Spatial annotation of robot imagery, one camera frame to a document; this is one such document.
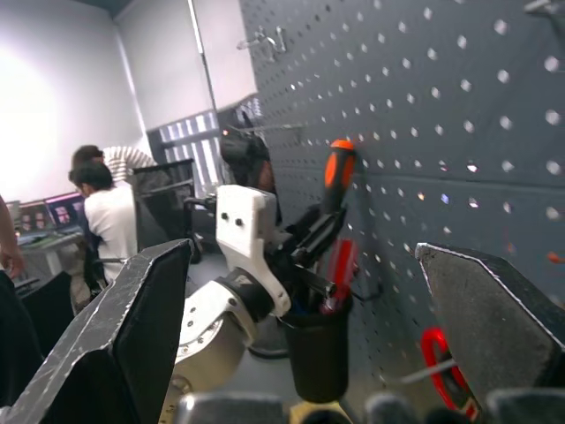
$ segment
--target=gray pegboard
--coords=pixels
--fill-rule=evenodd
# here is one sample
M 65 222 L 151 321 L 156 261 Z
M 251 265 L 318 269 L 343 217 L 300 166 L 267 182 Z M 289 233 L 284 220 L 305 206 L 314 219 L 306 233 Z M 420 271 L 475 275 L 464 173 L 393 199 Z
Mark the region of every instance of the gray pegboard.
M 565 256 L 565 24 L 525 3 L 242 0 L 250 38 L 287 33 L 276 63 L 252 51 L 264 124 L 303 126 L 266 134 L 286 222 L 320 199 L 328 144 L 357 143 L 344 235 L 360 248 L 354 290 L 374 297 L 351 317 L 357 415 L 381 375 L 423 367 L 436 321 L 416 243 L 502 256 L 565 300 L 546 258 Z M 429 382 L 402 391 L 420 411 L 439 402 Z

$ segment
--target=office chair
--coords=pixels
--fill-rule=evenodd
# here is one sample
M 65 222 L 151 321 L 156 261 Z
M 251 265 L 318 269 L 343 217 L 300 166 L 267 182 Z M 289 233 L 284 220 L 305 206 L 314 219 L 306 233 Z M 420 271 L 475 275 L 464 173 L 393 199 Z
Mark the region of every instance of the office chair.
M 198 240 L 185 200 L 194 198 L 193 159 L 133 170 L 133 198 L 137 215 L 139 250 L 174 239 Z M 192 263 L 200 261 L 200 250 Z
M 60 272 L 47 283 L 36 282 L 20 297 L 39 339 L 41 353 L 47 356 L 67 329 L 74 313 L 71 303 L 71 276 Z

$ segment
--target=metal hook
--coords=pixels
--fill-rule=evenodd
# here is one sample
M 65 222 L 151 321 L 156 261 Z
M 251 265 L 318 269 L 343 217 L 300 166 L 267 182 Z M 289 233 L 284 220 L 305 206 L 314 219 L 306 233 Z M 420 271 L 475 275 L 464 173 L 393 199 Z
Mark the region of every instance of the metal hook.
M 564 4 L 563 0 L 534 0 L 524 6 L 524 11 L 530 15 L 561 15 Z
M 276 61 L 276 55 L 285 53 L 287 51 L 286 41 L 284 40 L 284 29 L 278 26 L 276 28 L 276 38 L 267 36 L 265 29 L 260 26 L 255 32 L 255 38 L 253 40 L 244 40 L 237 44 L 238 50 L 250 49 L 251 47 L 261 47 L 264 43 L 267 44 L 266 52 L 267 59 L 269 62 L 273 63 Z

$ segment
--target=orange screwdriver handle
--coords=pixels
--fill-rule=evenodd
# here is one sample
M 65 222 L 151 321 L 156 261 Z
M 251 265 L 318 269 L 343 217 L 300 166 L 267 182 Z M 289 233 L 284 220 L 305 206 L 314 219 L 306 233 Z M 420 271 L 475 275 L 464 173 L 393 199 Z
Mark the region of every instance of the orange screwdriver handle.
M 324 196 L 321 213 L 332 214 L 342 206 L 343 197 L 355 169 L 355 147 L 347 140 L 336 140 L 331 145 L 331 154 L 324 174 Z

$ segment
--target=person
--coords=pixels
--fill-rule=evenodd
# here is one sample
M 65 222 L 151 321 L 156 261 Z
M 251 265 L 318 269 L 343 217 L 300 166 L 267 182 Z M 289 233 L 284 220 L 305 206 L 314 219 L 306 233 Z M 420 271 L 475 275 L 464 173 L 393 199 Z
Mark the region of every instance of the person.
M 0 407 L 16 402 L 43 362 L 34 324 L 12 282 L 23 270 L 10 212 L 0 196 Z
M 87 243 L 98 253 L 104 277 L 111 283 L 122 264 L 104 260 L 128 259 L 137 253 L 132 187 L 114 184 L 110 169 L 99 161 L 82 163 L 73 170 L 72 182 L 85 197 Z
M 82 163 L 104 163 L 110 170 L 114 183 L 131 182 L 132 170 L 155 166 L 157 162 L 137 148 L 113 147 L 100 150 L 97 146 L 82 146 L 72 155 L 71 169 Z

